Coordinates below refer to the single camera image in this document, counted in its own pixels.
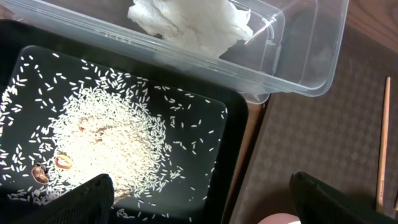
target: nut shell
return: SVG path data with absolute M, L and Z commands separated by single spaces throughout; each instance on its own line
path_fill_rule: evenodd
M 68 170 L 73 167 L 73 161 L 66 155 L 55 156 L 55 167 L 61 170 Z
M 32 171 L 33 179 L 39 184 L 49 184 L 49 178 L 45 175 L 44 170 L 41 166 L 33 167 Z
M 115 197 L 113 203 L 116 204 L 116 203 L 118 203 L 120 200 L 125 199 L 125 198 L 128 197 L 128 196 L 129 196 L 129 194 L 124 194 L 124 195 Z

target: wooden stick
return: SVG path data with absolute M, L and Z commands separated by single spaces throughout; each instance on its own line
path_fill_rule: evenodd
M 394 209 L 398 211 L 398 196 L 396 198 L 396 204 L 394 205 Z
M 388 120 L 390 112 L 390 82 L 391 82 L 390 77 L 387 77 L 386 89 L 384 91 L 383 121 L 381 127 L 381 142 L 380 142 L 380 153 L 379 153 L 379 172 L 377 175 L 376 211 L 380 213 L 382 213 L 383 211 L 384 174 L 386 173 Z

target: black tray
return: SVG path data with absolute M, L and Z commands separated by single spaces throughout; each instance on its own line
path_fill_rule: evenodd
M 246 102 L 239 94 L 234 91 L 201 80 L 188 78 L 187 76 L 180 75 L 173 70 L 154 67 L 138 60 L 133 60 L 125 56 L 117 55 L 103 49 L 82 44 L 74 40 L 66 39 L 64 37 L 60 37 L 58 35 L 51 34 L 49 32 L 13 21 L 0 22 L 0 48 L 2 48 L 0 52 L 0 83 L 2 91 L 9 83 L 12 71 L 16 66 L 16 59 L 19 58 L 20 51 L 30 45 L 45 47 L 47 49 L 60 52 L 61 54 L 71 55 L 76 58 L 83 58 L 87 61 L 100 65 L 107 65 L 109 67 L 113 67 L 115 70 L 129 72 L 136 76 L 148 78 L 151 82 L 154 83 L 161 83 L 163 85 L 172 86 L 174 88 L 181 88 L 185 91 L 195 93 L 205 98 L 209 98 L 209 100 L 222 102 L 222 104 L 224 104 L 228 109 L 228 118 L 226 119 L 225 131 L 222 135 L 222 139 L 220 142 L 215 171 L 212 173 L 213 175 L 211 176 L 211 184 L 208 191 L 208 198 L 205 202 L 204 208 L 203 205 L 198 205 L 196 211 L 195 209 L 193 209 L 191 211 L 192 214 L 188 215 L 193 217 L 201 217 L 200 223 L 219 223 L 221 221 L 248 116 Z M 198 117 L 204 114 L 204 111 L 197 111 Z M 1 195 L 13 193 L 4 191 L 5 188 L 0 187 Z M 180 189 L 175 189 L 174 192 L 180 192 Z M 184 204 L 182 202 L 178 202 L 178 200 L 176 201 L 176 213 L 178 213 L 178 207 L 181 208 L 188 206 L 188 202 L 187 204 Z M 121 201 L 120 207 L 126 208 L 127 213 L 129 213 L 127 210 L 128 208 L 134 210 L 134 207 L 137 206 L 136 203 L 131 204 L 130 206 L 129 204 L 126 204 L 126 202 L 127 200 L 125 201 L 125 203 Z M 0 207 L 15 209 L 15 207 L 10 206 L 10 202 L 8 200 L 5 200 L 4 197 L 0 198 Z M 27 213 L 30 212 L 32 209 L 30 207 L 26 207 L 25 210 L 25 212 Z M 21 212 L 8 212 L 7 216 L 10 216 L 10 214 L 21 215 Z M 111 215 L 111 223 L 138 222 L 138 220 L 124 220 L 121 218 L 114 218 L 116 218 L 116 216 Z M 156 220 L 158 221 L 158 223 L 188 222 L 186 218 L 182 219 L 178 217 L 173 219 L 160 219 L 160 222 L 159 219 Z

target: textured mat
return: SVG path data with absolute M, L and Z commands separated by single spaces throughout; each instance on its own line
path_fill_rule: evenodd
M 392 77 L 384 213 L 396 215 L 398 55 L 346 29 L 331 90 L 271 96 L 231 223 L 295 213 L 288 184 L 304 171 L 359 203 L 375 205 L 386 76 Z

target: clear plastic container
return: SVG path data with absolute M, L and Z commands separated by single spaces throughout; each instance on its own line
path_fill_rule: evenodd
M 255 35 L 220 58 L 149 36 L 127 18 L 132 0 L 0 0 L 31 24 L 241 92 L 251 103 L 270 93 L 324 94 L 333 81 L 349 0 L 232 0 L 251 10 Z

